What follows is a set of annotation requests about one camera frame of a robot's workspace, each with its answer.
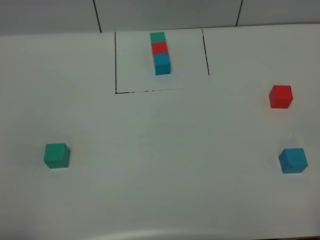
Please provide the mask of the blue template block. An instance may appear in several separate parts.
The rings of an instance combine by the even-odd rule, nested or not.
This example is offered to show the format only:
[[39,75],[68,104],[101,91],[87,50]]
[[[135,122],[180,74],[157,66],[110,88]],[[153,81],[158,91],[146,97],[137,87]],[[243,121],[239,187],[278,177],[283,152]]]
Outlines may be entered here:
[[169,54],[157,53],[153,55],[155,75],[167,75],[171,73],[171,61]]

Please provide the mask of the red template block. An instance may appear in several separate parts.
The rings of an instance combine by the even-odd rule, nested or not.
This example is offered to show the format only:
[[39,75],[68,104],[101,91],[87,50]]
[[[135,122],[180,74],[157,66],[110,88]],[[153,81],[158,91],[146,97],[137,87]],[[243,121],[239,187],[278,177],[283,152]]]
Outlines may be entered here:
[[152,42],[151,43],[151,48],[152,48],[152,54],[165,54],[168,53],[168,46],[167,42]]

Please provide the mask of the green template block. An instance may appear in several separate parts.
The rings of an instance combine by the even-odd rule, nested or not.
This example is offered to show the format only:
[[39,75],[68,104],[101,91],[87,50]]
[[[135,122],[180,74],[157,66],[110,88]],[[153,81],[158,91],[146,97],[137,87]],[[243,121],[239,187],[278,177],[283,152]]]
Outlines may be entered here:
[[150,42],[152,44],[166,42],[165,33],[164,32],[151,32],[150,33]]

